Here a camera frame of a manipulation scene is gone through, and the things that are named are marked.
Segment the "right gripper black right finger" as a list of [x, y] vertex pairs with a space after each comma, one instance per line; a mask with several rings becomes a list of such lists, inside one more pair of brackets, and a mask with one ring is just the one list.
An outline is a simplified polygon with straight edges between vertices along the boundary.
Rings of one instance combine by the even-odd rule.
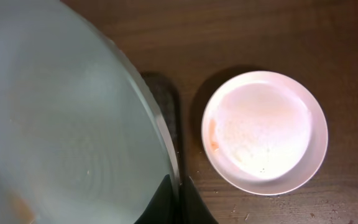
[[181, 211], [186, 224], [218, 224], [203, 202], [190, 176], [183, 179], [180, 187]]

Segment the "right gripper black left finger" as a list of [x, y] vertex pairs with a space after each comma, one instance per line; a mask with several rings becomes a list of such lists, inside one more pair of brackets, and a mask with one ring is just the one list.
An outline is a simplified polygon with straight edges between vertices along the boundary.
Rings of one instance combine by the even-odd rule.
[[135, 224], [174, 224], [176, 214], [177, 205], [171, 179], [169, 175], [166, 175]]

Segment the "white plate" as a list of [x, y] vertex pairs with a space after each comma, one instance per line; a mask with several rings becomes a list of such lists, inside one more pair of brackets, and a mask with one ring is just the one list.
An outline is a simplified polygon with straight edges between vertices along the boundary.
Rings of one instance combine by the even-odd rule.
[[254, 71], [210, 97], [201, 140], [215, 171], [256, 195], [281, 195], [309, 181], [328, 149], [328, 125], [316, 98], [296, 80]]

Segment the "grey-green plate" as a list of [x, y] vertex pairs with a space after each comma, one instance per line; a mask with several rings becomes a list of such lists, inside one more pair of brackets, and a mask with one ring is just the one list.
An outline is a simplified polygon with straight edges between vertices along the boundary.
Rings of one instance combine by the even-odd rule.
[[0, 223], [135, 223], [178, 186], [140, 73], [60, 1], [0, 1]]

